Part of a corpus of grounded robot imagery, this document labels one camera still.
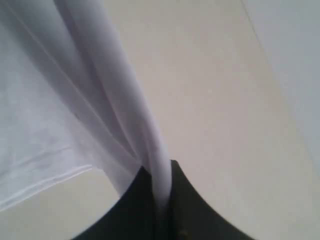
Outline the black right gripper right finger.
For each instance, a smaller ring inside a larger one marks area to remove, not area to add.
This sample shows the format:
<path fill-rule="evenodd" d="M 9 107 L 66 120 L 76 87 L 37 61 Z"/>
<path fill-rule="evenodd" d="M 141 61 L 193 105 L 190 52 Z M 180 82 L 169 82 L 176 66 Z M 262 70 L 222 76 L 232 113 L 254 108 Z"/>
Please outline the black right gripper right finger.
<path fill-rule="evenodd" d="M 179 163 L 171 161 L 172 186 L 169 200 L 171 240 L 249 240 L 241 231 L 212 209 L 199 195 Z"/>

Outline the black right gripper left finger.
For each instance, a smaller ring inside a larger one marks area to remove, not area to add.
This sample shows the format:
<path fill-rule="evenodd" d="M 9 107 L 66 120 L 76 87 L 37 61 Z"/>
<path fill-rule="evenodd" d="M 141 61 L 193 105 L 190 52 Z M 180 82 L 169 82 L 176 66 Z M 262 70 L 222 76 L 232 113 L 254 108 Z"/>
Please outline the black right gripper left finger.
<path fill-rule="evenodd" d="M 141 167 L 119 201 L 75 240 L 154 240 L 151 175 Z"/>

